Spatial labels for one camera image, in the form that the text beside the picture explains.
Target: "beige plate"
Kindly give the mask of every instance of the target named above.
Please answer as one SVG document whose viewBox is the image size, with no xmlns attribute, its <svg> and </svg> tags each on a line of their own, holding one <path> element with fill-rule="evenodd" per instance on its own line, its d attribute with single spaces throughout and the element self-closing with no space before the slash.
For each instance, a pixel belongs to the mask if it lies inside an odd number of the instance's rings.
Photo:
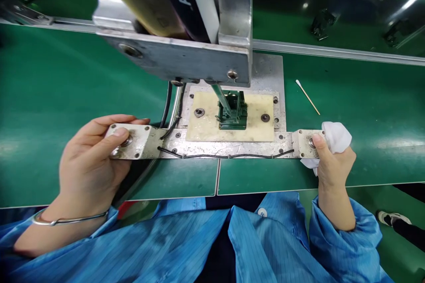
<svg viewBox="0 0 425 283">
<path fill-rule="evenodd" d="M 190 142 L 273 142 L 273 96 L 245 93 L 245 102 L 248 104 L 247 128 L 245 130 L 220 130 L 219 123 L 215 118 L 218 115 L 216 94 L 197 92 L 193 99 L 186 140 Z M 197 108 L 203 108 L 205 111 L 200 118 L 194 114 Z M 270 116 L 268 122 L 261 120 L 263 114 Z"/>
</svg>

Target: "leg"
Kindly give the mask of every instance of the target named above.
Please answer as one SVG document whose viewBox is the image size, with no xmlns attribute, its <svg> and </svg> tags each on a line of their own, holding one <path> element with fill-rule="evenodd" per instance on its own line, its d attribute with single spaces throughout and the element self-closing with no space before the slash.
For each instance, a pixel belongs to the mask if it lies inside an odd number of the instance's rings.
<svg viewBox="0 0 425 283">
<path fill-rule="evenodd" d="M 393 228 L 395 232 L 425 252 L 425 230 L 411 225 L 402 219 L 394 220 Z"/>
</svg>

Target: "cotton swab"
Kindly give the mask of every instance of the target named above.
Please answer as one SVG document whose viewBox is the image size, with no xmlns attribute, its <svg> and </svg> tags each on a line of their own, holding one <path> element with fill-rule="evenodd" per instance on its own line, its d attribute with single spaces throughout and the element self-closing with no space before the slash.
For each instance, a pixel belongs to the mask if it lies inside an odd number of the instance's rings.
<svg viewBox="0 0 425 283">
<path fill-rule="evenodd" d="M 304 89 L 301 86 L 301 83 L 299 80 L 295 80 L 295 82 L 298 84 L 298 86 L 302 89 L 302 91 L 304 92 L 305 96 L 309 99 L 310 103 L 313 105 L 314 109 L 316 110 L 316 112 L 320 115 L 319 111 L 317 110 L 316 106 L 314 106 L 313 102 L 311 101 L 311 99 L 309 98 L 309 96 L 307 95 L 307 93 L 304 91 Z"/>
</svg>

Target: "hand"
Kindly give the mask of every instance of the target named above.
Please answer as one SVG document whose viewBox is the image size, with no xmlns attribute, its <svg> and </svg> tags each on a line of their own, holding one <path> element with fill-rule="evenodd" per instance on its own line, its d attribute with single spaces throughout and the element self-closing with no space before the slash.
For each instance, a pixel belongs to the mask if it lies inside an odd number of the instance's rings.
<svg viewBox="0 0 425 283">
<path fill-rule="evenodd" d="M 147 125 L 149 121 L 132 115 L 109 115 L 84 125 L 62 154 L 59 168 L 62 201 L 80 202 L 79 206 L 94 208 L 86 213 L 106 211 L 131 162 L 109 159 L 111 152 L 128 138 L 128 130 L 119 128 L 107 138 L 104 134 L 114 123 Z"/>
<path fill-rule="evenodd" d="M 319 184 L 326 187 L 345 187 L 356 158 L 355 152 L 348 147 L 343 153 L 332 154 L 326 141 L 318 134 L 313 135 L 313 143 L 320 158 L 317 169 Z"/>
</svg>

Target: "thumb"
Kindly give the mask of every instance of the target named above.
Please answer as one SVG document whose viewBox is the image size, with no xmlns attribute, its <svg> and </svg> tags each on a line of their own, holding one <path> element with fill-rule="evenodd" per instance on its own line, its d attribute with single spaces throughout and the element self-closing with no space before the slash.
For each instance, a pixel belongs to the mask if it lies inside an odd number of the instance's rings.
<svg viewBox="0 0 425 283">
<path fill-rule="evenodd" d="M 326 141 L 319 134 L 313 135 L 313 144 L 317 149 L 320 159 L 326 160 L 332 156 L 332 153 L 328 148 L 328 144 L 326 144 Z"/>
<path fill-rule="evenodd" d="M 89 164 L 96 163 L 97 161 L 104 160 L 109 157 L 111 152 L 126 141 L 129 132 L 124 127 L 118 128 L 114 134 L 102 139 L 96 145 L 94 145 L 86 153 L 86 160 Z"/>
</svg>

